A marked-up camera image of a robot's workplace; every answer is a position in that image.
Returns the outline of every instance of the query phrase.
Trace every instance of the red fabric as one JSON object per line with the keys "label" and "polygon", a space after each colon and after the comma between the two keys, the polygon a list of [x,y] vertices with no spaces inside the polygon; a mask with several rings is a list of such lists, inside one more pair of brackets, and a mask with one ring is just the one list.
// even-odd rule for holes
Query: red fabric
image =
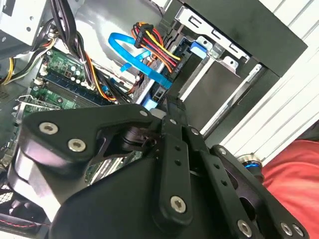
{"label": "red fabric", "polygon": [[319,239],[319,143],[294,141],[262,171],[265,187]]}

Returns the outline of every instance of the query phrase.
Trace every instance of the silver metal sheet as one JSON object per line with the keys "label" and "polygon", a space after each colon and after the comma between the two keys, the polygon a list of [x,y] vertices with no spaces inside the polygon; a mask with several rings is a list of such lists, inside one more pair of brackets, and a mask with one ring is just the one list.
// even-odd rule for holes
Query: silver metal sheet
{"label": "silver metal sheet", "polygon": [[151,0],[155,4],[157,4],[159,7],[162,7],[163,9],[168,9],[169,5],[173,0]]}
{"label": "silver metal sheet", "polygon": [[[111,60],[125,62],[108,43],[112,32],[131,36],[133,24],[144,21],[158,25],[161,20],[158,9],[145,0],[86,0],[78,9],[76,16],[77,30],[84,38],[85,50],[90,57],[101,65],[111,64]],[[133,55],[141,50],[128,47]]]}
{"label": "silver metal sheet", "polygon": [[[12,16],[0,13],[0,29],[27,45],[37,36],[43,16],[45,0],[15,0]],[[3,9],[5,2],[0,2]]]}
{"label": "silver metal sheet", "polygon": [[215,62],[185,99],[188,123],[201,130],[243,82]]}
{"label": "silver metal sheet", "polygon": [[257,73],[262,69],[262,65],[257,64],[255,68],[249,73],[249,75],[242,81],[242,83],[237,87],[237,89],[229,96],[221,108],[212,116],[212,118],[207,122],[207,124],[201,129],[200,133],[205,134],[226,112],[230,107],[241,97],[245,90],[250,86],[250,83],[257,75]]}
{"label": "silver metal sheet", "polygon": [[195,71],[192,73],[192,75],[189,77],[189,79],[186,81],[179,92],[179,97],[182,101],[186,100],[186,98],[193,91],[193,89],[196,87],[202,77],[207,73],[214,62],[215,59],[213,58],[205,58],[204,60],[202,60],[202,62],[198,65],[198,67],[195,69]]}

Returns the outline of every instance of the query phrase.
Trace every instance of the blue tab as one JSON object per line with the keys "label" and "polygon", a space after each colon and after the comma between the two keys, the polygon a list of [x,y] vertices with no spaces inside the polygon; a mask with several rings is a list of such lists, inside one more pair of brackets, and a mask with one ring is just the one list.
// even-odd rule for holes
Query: blue tab
{"label": "blue tab", "polygon": [[206,57],[206,49],[199,45],[196,41],[191,45],[190,51],[199,56],[201,59]]}
{"label": "blue tab", "polygon": [[142,103],[142,106],[144,106],[145,109],[147,109],[149,111],[150,109],[156,108],[156,106],[158,106],[158,104],[157,104],[157,102],[151,100],[151,96],[148,93],[148,95],[145,97],[145,99]]}
{"label": "blue tab", "polygon": [[109,88],[107,86],[102,86],[102,91],[105,93],[109,90]]}

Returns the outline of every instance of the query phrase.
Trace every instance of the hex bolt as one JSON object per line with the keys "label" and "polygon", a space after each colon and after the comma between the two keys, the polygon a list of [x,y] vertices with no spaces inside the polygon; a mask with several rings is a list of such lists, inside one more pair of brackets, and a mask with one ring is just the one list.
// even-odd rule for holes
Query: hex bolt
{"label": "hex bolt", "polygon": [[143,116],[148,116],[148,113],[146,113],[145,111],[140,111],[140,114]]}
{"label": "hex bolt", "polygon": [[178,213],[186,212],[186,204],[179,196],[172,196],[170,198],[170,205]]}
{"label": "hex bolt", "polygon": [[301,231],[301,229],[296,225],[296,224],[293,224],[293,228],[295,229],[295,231],[300,235],[300,236],[304,236],[304,233],[303,231]]}
{"label": "hex bolt", "polygon": [[86,148],[86,144],[84,141],[82,141],[78,138],[73,138],[73,139],[69,140],[68,147],[73,152],[83,152]]}
{"label": "hex bolt", "polygon": [[244,220],[238,220],[237,226],[239,230],[248,238],[251,238],[253,232],[251,231],[249,225]]}
{"label": "hex bolt", "polygon": [[286,223],[280,223],[281,228],[284,230],[284,232],[289,235],[292,236],[293,235],[293,231],[290,229],[290,227],[286,224]]}
{"label": "hex bolt", "polygon": [[223,149],[223,148],[219,148],[219,151],[220,151],[223,155],[226,155],[226,154],[227,154],[226,150]]}
{"label": "hex bolt", "polygon": [[177,122],[175,121],[175,120],[173,120],[173,119],[170,119],[169,120],[171,123],[173,123],[173,124],[177,124]]}
{"label": "hex bolt", "polygon": [[192,131],[193,134],[199,135],[199,133],[198,133],[198,131],[196,129],[192,128],[191,131]]}
{"label": "hex bolt", "polygon": [[39,129],[42,133],[45,134],[55,134],[59,131],[59,128],[54,123],[43,122],[39,125]]}

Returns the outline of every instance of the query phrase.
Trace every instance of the metal frame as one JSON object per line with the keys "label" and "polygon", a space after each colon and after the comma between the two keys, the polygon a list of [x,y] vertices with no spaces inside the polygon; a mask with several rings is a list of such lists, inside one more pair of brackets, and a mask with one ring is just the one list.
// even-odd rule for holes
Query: metal frame
{"label": "metal frame", "polygon": [[280,77],[307,48],[258,0],[183,2]]}
{"label": "metal frame", "polygon": [[242,57],[247,62],[250,57],[246,52],[239,49],[233,42],[226,38],[219,31],[214,29],[206,21],[204,21],[199,15],[195,14],[192,10],[182,6],[179,12],[177,13],[175,20],[180,22],[182,25],[185,25],[190,30],[197,34],[207,35],[213,39],[216,43],[225,48],[228,52],[234,55],[237,59]]}
{"label": "metal frame", "polygon": [[319,0],[262,3],[309,46],[222,141],[236,156],[255,153],[266,165],[319,120],[319,21],[314,17]]}
{"label": "metal frame", "polygon": [[[1,2],[0,9],[5,7]],[[15,0],[12,15],[0,14],[0,29],[31,46],[37,36],[43,16],[45,0]]]}

